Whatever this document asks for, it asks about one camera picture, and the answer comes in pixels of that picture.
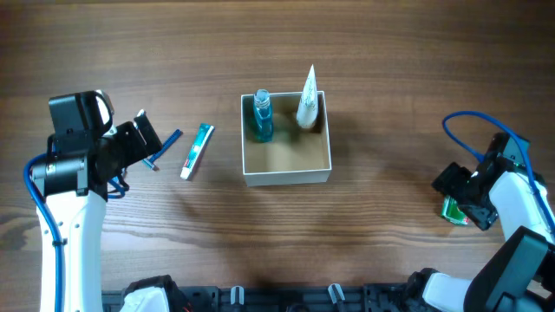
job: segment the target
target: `wood grain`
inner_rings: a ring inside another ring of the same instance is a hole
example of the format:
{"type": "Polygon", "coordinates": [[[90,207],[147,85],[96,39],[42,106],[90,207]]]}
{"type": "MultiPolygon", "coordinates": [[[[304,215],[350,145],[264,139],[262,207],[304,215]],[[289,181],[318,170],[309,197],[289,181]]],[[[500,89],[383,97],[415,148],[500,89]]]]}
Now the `wood grain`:
{"type": "MultiPolygon", "coordinates": [[[[532,141],[555,182],[555,7],[483,2],[189,2],[0,6],[0,309],[36,311],[41,245],[21,179],[53,132],[51,96],[102,88],[115,121],[144,108],[162,139],[108,203],[102,287],[169,273],[180,285],[360,285],[435,267],[471,278],[503,243],[440,219],[430,182],[472,157],[441,130],[461,109],[532,141]],[[240,95],[326,92],[333,172],[321,185],[247,188],[240,95]],[[180,168],[216,127],[193,182],[180,168]]],[[[479,150],[495,129],[453,130],[479,150]]]]}

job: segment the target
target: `toothpaste tube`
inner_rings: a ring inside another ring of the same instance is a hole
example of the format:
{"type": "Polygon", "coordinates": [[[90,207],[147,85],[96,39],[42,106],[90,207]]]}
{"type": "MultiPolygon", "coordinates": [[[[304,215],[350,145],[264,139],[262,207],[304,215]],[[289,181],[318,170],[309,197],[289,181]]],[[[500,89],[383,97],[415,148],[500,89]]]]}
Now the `toothpaste tube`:
{"type": "Polygon", "coordinates": [[[191,152],[189,152],[189,156],[187,156],[187,160],[181,170],[182,179],[189,179],[189,176],[191,175],[191,172],[193,172],[194,166],[197,163],[197,159],[199,158],[200,153],[202,153],[202,150],[204,150],[206,142],[210,139],[210,135],[212,135],[213,131],[214,126],[200,124],[197,138],[194,140],[193,146],[191,146],[191,152]]]}

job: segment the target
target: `white box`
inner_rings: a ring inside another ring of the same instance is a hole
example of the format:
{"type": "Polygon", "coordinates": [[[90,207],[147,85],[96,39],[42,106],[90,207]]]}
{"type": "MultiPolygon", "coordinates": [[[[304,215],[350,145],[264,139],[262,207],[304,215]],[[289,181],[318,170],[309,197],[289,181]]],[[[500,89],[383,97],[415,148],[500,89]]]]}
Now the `white box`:
{"type": "Polygon", "coordinates": [[[297,125],[301,92],[270,94],[274,135],[271,142],[255,137],[253,95],[241,95],[243,176],[247,186],[319,183],[331,173],[326,100],[318,91],[317,123],[310,131],[297,125]]]}

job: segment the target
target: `green object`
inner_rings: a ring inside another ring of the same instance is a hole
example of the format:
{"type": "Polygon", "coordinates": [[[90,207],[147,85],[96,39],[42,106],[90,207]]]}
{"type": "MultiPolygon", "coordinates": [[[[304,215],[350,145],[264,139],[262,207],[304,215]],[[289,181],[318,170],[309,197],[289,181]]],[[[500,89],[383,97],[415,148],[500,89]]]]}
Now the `green object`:
{"type": "Polygon", "coordinates": [[[451,196],[446,196],[443,201],[443,209],[441,210],[441,217],[445,218],[452,224],[457,225],[467,225],[468,217],[461,210],[459,210],[459,205],[457,201],[451,196]]]}

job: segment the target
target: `blue cable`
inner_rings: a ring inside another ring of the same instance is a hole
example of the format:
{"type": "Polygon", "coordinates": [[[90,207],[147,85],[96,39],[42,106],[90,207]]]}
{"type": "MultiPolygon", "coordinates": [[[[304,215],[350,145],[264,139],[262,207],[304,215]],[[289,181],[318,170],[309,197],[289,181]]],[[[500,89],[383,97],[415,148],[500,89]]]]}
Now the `blue cable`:
{"type": "Polygon", "coordinates": [[[23,169],[23,181],[31,194],[33,200],[35,200],[38,210],[41,212],[46,224],[50,228],[50,233],[52,234],[52,240],[55,248],[55,301],[54,301],[54,311],[62,312],[63,305],[63,245],[62,245],[62,235],[58,229],[58,225],[50,213],[50,209],[43,203],[41,193],[36,189],[35,184],[31,181],[31,168],[39,160],[45,159],[46,154],[38,155],[33,158],[23,169]]]}
{"type": "Polygon", "coordinates": [[[121,187],[121,185],[119,183],[115,182],[113,179],[110,179],[108,181],[108,183],[111,186],[113,186],[116,191],[118,191],[120,193],[120,195],[108,195],[108,198],[118,199],[118,198],[124,198],[125,197],[125,190],[123,189],[123,187],[121,187]]]}
{"type": "Polygon", "coordinates": [[[534,194],[534,197],[536,198],[536,201],[538,202],[539,207],[541,208],[541,210],[544,213],[545,220],[549,224],[549,228],[551,230],[551,233],[553,233],[555,231],[555,222],[553,221],[552,215],[549,212],[549,208],[547,208],[546,202],[541,198],[541,194],[539,192],[538,186],[536,185],[536,180],[534,178],[534,174],[533,174],[533,171],[532,171],[532,163],[530,162],[530,159],[528,158],[528,153],[525,151],[525,148],[522,146],[522,143],[520,142],[519,136],[513,130],[511,130],[509,127],[505,126],[500,121],[494,119],[494,117],[492,117],[488,114],[484,114],[482,112],[461,111],[461,112],[456,112],[456,113],[452,113],[452,114],[447,115],[443,119],[443,122],[442,122],[443,129],[445,130],[447,135],[451,139],[453,139],[455,142],[457,142],[460,146],[462,146],[466,150],[468,150],[472,155],[474,155],[474,157],[476,157],[476,159],[479,162],[482,162],[484,160],[484,155],[476,152],[475,150],[472,149],[472,147],[466,145],[461,140],[457,139],[451,133],[451,131],[449,131],[449,129],[447,128],[447,121],[452,119],[453,117],[457,117],[457,116],[475,116],[475,117],[479,117],[483,120],[487,120],[487,121],[491,122],[492,124],[494,124],[496,127],[500,128],[503,131],[505,131],[506,133],[508,133],[511,136],[511,138],[513,138],[513,140],[517,143],[517,147],[519,148],[520,154],[522,155],[522,159],[524,160],[526,173],[528,175],[528,184],[530,185],[530,188],[532,189],[532,193],[534,194]]]}

